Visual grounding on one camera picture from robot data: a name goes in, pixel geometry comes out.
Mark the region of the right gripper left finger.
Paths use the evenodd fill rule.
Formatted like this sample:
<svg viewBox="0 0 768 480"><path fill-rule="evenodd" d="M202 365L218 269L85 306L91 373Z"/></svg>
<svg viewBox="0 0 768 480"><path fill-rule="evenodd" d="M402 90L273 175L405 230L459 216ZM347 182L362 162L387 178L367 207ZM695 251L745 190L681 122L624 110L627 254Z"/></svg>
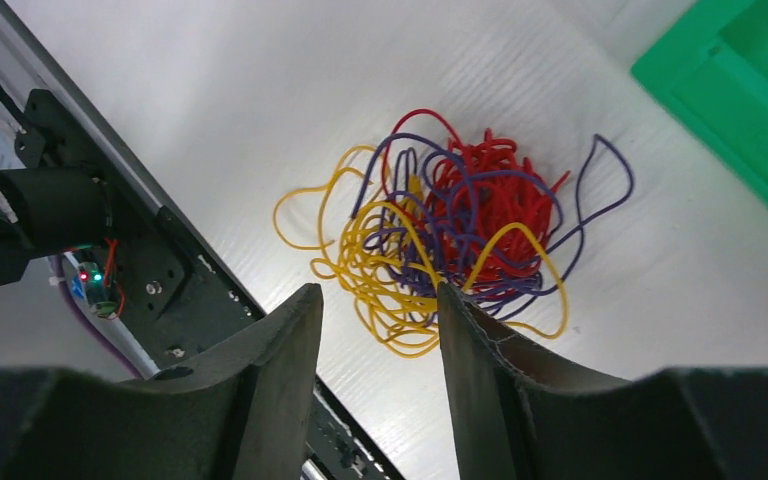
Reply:
<svg viewBox="0 0 768 480"><path fill-rule="evenodd" d="M322 318L308 283L146 380L0 368L0 479L296 479Z"/></svg>

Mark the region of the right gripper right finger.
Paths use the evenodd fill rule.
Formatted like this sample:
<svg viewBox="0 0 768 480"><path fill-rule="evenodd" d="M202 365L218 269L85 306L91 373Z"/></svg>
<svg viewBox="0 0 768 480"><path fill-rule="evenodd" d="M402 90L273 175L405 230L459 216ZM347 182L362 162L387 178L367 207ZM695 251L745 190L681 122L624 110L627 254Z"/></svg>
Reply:
<svg viewBox="0 0 768 480"><path fill-rule="evenodd" d="M768 367L626 381L568 360L438 290L464 479L768 479Z"/></svg>

